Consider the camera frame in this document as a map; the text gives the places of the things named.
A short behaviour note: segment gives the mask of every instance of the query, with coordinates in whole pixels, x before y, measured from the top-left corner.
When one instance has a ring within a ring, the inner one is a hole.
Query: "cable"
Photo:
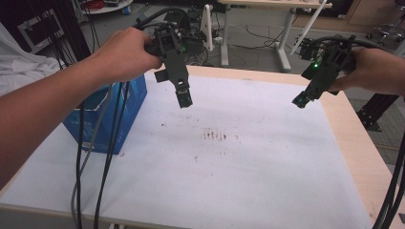
[[[81,102],[80,106],[80,118],[79,118],[79,133],[78,133],[78,141],[83,141],[83,128],[84,128],[84,101]],[[76,166],[75,166],[75,175],[76,175],[76,187],[77,187],[77,199],[76,199],[76,206],[77,206],[77,226],[79,229],[82,228],[81,223],[81,205],[80,205],[80,195],[81,195],[81,181],[80,181],[80,160],[81,160],[81,147],[82,145],[79,144],[77,147],[77,156],[76,156]]]
[[[398,157],[396,159],[393,177],[391,178],[391,182],[390,182],[390,186],[387,191],[387,195],[381,206],[381,210],[378,214],[378,217],[375,220],[373,229],[386,229],[386,228],[388,229],[394,219],[396,211],[399,207],[399,203],[402,200],[402,197],[404,195],[405,173],[402,174],[398,193],[396,194],[396,198],[395,198],[395,202],[394,202],[396,184],[398,182],[401,167],[404,164],[404,159],[405,159],[405,133],[404,133],[404,136],[402,137],[402,142],[401,142],[401,146],[399,148]]]
[[[108,146],[108,152],[107,152],[107,156],[106,156],[104,172],[103,172],[103,177],[102,177],[102,181],[101,181],[101,187],[100,187],[100,191],[99,191],[99,194],[98,194],[97,205],[96,205],[95,222],[94,222],[94,228],[95,229],[98,229],[98,218],[99,218],[99,211],[100,211],[100,206],[101,206],[102,194],[103,194],[103,191],[104,191],[104,185],[105,185],[105,181],[107,179],[108,171],[110,169],[111,160],[113,159],[114,148],[115,148],[116,143],[117,143],[117,137],[118,137],[119,128],[120,128],[122,117],[123,117],[124,110],[125,110],[126,100],[127,100],[127,97],[128,97],[128,92],[129,92],[129,87],[130,87],[130,82],[128,81],[128,82],[125,83],[126,88],[125,88],[125,93],[124,93],[124,97],[123,97],[122,104],[121,104],[121,111],[120,111],[119,118],[118,118],[118,121],[117,121],[117,129],[116,129],[117,110],[118,110],[118,104],[119,104],[119,99],[120,99],[120,92],[122,92],[122,85],[123,85],[123,83],[119,83],[118,95],[117,95],[117,103],[116,103],[116,107],[115,107],[115,111],[114,111],[113,124],[112,124],[112,128],[111,128],[111,133],[110,133],[110,141],[109,141],[109,146]]]
[[[96,135],[98,133],[98,128],[99,128],[99,126],[101,124],[101,120],[104,117],[105,112],[107,111],[107,107],[108,107],[108,104],[109,104],[109,101],[110,101],[112,89],[113,89],[113,87],[112,87],[112,85],[110,85],[109,88],[108,88],[108,92],[107,92],[107,94],[105,96],[105,99],[104,99],[105,103],[101,108],[98,119],[96,121],[95,128],[93,129],[89,150],[87,152],[87,155],[86,155],[83,163],[81,164],[80,175],[83,174],[84,167],[86,166],[87,161],[88,161],[88,159],[90,157],[90,154],[92,153],[93,146],[94,146],[95,141],[96,141]],[[77,217],[76,217],[76,214],[75,214],[75,194],[76,194],[76,191],[77,191],[77,182],[75,183],[75,187],[74,187],[74,190],[73,190],[73,193],[72,193],[72,198],[71,198],[71,213],[72,213],[72,219],[74,220],[76,228],[79,228],[78,223],[77,223]]]
[[[159,10],[156,13],[152,14],[151,16],[147,17],[146,19],[144,19],[143,21],[138,21],[138,23],[136,25],[134,25],[135,28],[139,29],[139,30],[143,30],[144,26],[146,24],[148,24],[149,22],[151,22],[152,20],[158,18],[159,16],[163,15],[164,13],[167,13],[169,11],[177,11],[180,12],[183,17],[185,18],[185,26],[186,29],[191,31],[191,22],[190,22],[190,17],[188,16],[187,12],[179,9],[179,8],[165,8],[163,10]]]

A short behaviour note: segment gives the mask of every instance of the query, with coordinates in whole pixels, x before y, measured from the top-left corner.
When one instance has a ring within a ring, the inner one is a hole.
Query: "cardboard box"
[[[114,84],[111,96],[107,99],[107,92],[109,86],[106,85],[105,87],[100,88],[95,93],[91,94],[88,98],[86,98],[84,106],[84,130],[83,130],[83,150],[89,150],[92,134],[96,126],[96,122],[98,117],[101,114],[102,108],[105,103],[108,102],[107,110],[104,113],[104,116],[101,119],[100,125],[98,127],[98,131],[96,134],[96,140],[93,145],[92,152],[98,153],[107,153],[109,142],[110,142],[110,134],[113,124],[114,118],[114,111],[116,108],[117,103],[117,95],[119,89],[119,83]],[[123,97],[125,94],[125,84],[122,87],[121,91],[119,92],[119,103],[118,103],[118,110],[117,110],[117,117],[116,117],[116,127],[119,119],[119,114],[122,108]],[[125,103],[125,109],[123,112],[122,121],[119,127],[117,142],[114,147],[113,154],[117,155],[125,141],[126,136],[128,135],[129,130],[132,127],[132,124],[137,116],[140,106],[143,103],[143,100],[147,94],[146,91],[146,83],[144,75],[139,76],[129,83],[129,91],[127,100]],[[76,141],[78,141],[78,134],[79,134],[79,117],[80,117],[80,110],[74,109],[63,121],[63,124],[68,129],[68,131],[72,134]]]

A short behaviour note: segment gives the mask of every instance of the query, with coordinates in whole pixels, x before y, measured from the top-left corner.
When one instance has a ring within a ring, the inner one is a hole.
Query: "metal stand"
[[[377,120],[399,98],[398,95],[374,94],[373,97],[357,112],[358,118],[367,130],[372,129]]]
[[[284,50],[284,46],[286,45],[289,30],[291,29],[291,25],[292,25],[292,22],[294,21],[296,12],[297,12],[296,8],[291,8],[289,10],[289,14],[288,14],[288,17],[286,20],[286,26],[284,28],[283,35],[281,36],[281,40],[280,40],[280,42],[275,43],[276,51],[277,51],[277,54],[281,61],[283,73],[288,73],[291,71],[291,66],[289,65],[286,51]]]
[[[223,42],[221,43],[221,66],[227,68],[229,66],[229,58],[227,54],[227,37],[228,37],[228,26],[229,26],[229,19],[228,14],[230,12],[230,5],[226,5],[225,8],[225,21],[224,21],[224,38]]]

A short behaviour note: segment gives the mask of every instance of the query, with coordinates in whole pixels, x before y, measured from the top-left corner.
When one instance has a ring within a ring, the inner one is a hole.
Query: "wire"
[[[104,99],[105,103],[101,108],[98,119],[96,121],[95,128],[93,129],[89,150],[87,152],[87,155],[86,155],[83,163],[81,164],[80,175],[83,174],[83,170],[84,170],[84,168],[85,168],[85,166],[87,164],[87,161],[88,161],[88,159],[90,157],[90,154],[92,153],[93,146],[95,144],[96,136],[97,136],[97,133],[98,133],[98,128],[99,128],[99,126],[101,124],[101,120],[104,117],[105,112],[107,111],[107,107],[108,107],[108,104],[109,104],[109,101],[110,101],[112,89],[113,89],[113,86],[110,85],[109,88],[108,88],[108,92],[107,92],[107,94],[105,96],[105,99]],[[78,223],[77,223],[77,217],[76,217],[76,214],[75,214],[75,194],[76,194],[76,191],[77,191],[77,182],[75,183],[75,187],[74,187],[74,190],[73,190],[73,193],[72,193],[72,198],[71,198],[71,213],[72,213],[72,219],[74,220],[76,228],[79,228]]]
[[[78,141],[83,142],[83,128],[84,128],[84,101],[81,102],[80,106],[80,118],[79,118],[79,132],[78,132]],[[81,205],[80,205],[80,196],[81,196],[81,181],[80,181],[80,160],[81,160],[81,147],[79,144],[77,147],[77,156],[76,156],[76,166],[75,166],[75,175],[76,175],[76,187],[77,187],[77,226],[79,229],[82,228],[81,223]]]
[[[133,27],[139,29],[139,30],[143,30],[144,26],[146,24],[148,24],[149,22],[151,22],[152,20],[158,18],[159,16],[163,15],[164,13],[167,13],[169,11],[177,11],[180,12],[184,18],[185,18],[185,26],[186,29],[191,31],[191,22],[190,22],[190,17],[188,16],[187,12],[180,9],[180,8],[165,8],[163,10],[159,10],[157,12],[155,12],[154,14],[152,14],[151,16],[147,17],[146,19],[144,19],[143,21],[138,21],[138,23],[136,25],[134,25]]]
[[[111,133],[110,133],[108,152],[107,152],[107,156],[106,156],[104,172],[103,172],[103,177],[102,177],[102,181],[101,181],[101,187],[100,187],[100,191],[98,194],[97,205],[96,205],[95,222],[94,222],[95,229],[98,229],[98,218],[99,218],[102,194],[104,191],[104,185],[105,185],[105,181],[107,179],[108,171],[110,169],[111,161],[113,159],[113,154],[114,154],[115,146],[117,143],[117,137],[118,137],[122,117],[123,117],[124,110],[125,110],[126,100],[127,100],[128,93],[129,93],[130,83],[128,81],[125,83],[126,88],[125,88],[125,93],[124,93],[124,97],[123,97],[122,104],[121,104],[121,111],[120,111],[119,118],[117,121],[117,129],[116,129],[117,110],[118,110],[118,105],[119,105],[119,101],[120,101],[120,92],[122,92],[123,84],[124,83],[119,83],[119,87],[118,87],[118,95],[117,95],[116,107],[115,107],[115,111],[114,111],[113,123],[112,123],[112,128],[111,128]]]

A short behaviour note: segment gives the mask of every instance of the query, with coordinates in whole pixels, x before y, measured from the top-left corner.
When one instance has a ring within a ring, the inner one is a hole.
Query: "black cord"
[[[398,182],[399,174],[401,171],[401,167],[404,164],[405,159],[405,134],[402,137],[401,146],[399,148],[398,157],[396,158],[396,164],[394,168],[393,177],[391,178],[390,186],[387,191],[387,195],[384,199],[384,202],[381,206],[381,210],[378,214],[377,219],[375,220],[373,229],[385,229],[389,228],[396,211],[398,210],[400,201],[404,195],[405,189],[405,173],[402,174],[402,178],[400,180],[400,185],[398,189],[398,193],[396,194],[395,202],[394,202],[394,195],[396,190],[396,184]]]
[[[169,11],[177,11],[180,12],[184,18],[185,18],[185,26],[186,29],[188,31],[191,31],[191,22],[190,22],[190,17],[188,16],[187,12],[180,9],[180,8],[165,8],[163,10],[159,10],[156,13],[152,14],[151,16],[147,17],[146,19],[144,19],[143,21],[139,21],[136,25],[134,25],[133,27],[135,27],[136,29],[139,29],[141,31],[144,30],[144,26],[146,24],[148,24],[149,22],[151,22],[152,20],[158,18],[159,16],[163,15],[164,13],[167,13]]]
[[[83,142],[83,129],[84,129],[84,101],[79,106],[80,109],[80,120],[79,120],[79,132],[78,132],[78,142]],[[80,160],[81,160],[81,147],[82,144],[78,144],[77,146],[77,156],[76,156],[76,166],[75,166],[75,176],[76,176],[76,187],[77,187],[77,198],[76,198],[76,206],[77,206],[77,227],[82,229],[82,222],[81,222],[81,181],[80,181]]]
[[[98,229],[99,211],[100,211],[100,206],[101,206],[102,194],[104,191],[104,185],[105,185],[105,181],[107,179],[108,171],[110,169],[111,161],[113,159],[113,154],[114,154],[115,146],[117,143],[117,137],[119,134],[120,125],[121,125],[122,117],[123,117],[124,110],[125,110],[126,100],[127,100],[128,93],[129,93],[130,82],[128,81],[125,83],[125,85],[126,85],[125,93],[123,95],[121,110],[120,110],[119,118],[117,121],[117,110],[118,110],[118,105],[119,105],[119,101],[120,101],[123,84],[124,83],[119,83],[119,87],[118,87],[116,107],[114,110],[113,123],[112,123],[112,128],[111,128],[111,133],[110,133],[110,141],[109,141],[109,145],[108,145],[108,151],[107,151],[107,156],[106,156],[105,165],[104,165],[104,172],[103,172],[103,176],[102,176],[101,187],[100,187],[100,191],[98,194],[97,205],[96,205],[95,222],[94,222],[95,229]]]

